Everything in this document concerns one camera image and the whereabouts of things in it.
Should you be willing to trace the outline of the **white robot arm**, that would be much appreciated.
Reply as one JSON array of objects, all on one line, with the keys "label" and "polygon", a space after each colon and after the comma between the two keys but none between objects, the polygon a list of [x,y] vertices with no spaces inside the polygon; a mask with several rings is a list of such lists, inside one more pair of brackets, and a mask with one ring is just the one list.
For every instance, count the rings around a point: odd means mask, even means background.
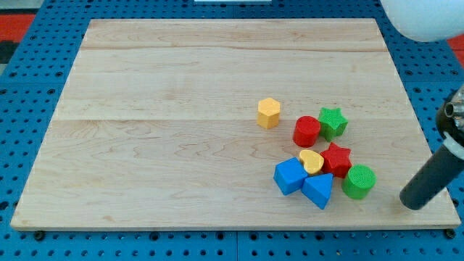
[{"label": "white robot arm", "polygon": [[394,28],[419,42],[463,34],[463,0],[380,0]]}]

